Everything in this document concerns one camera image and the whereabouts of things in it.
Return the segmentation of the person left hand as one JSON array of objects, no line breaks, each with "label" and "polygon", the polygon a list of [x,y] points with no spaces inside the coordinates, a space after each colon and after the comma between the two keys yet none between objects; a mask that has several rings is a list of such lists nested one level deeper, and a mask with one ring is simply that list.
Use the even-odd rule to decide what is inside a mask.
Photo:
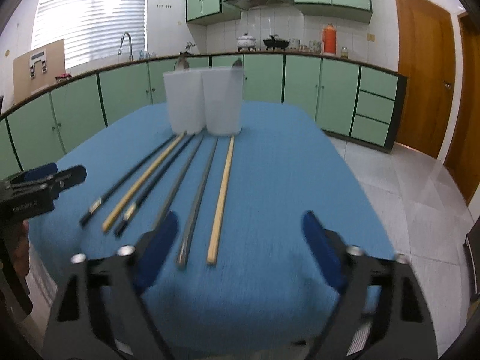
[{"label": "person left hand", "polygon": [[16,226],[16,247],[11,252],[11,261],[16,274],[26,277],[29,273],[29,222],[24,220]]}]

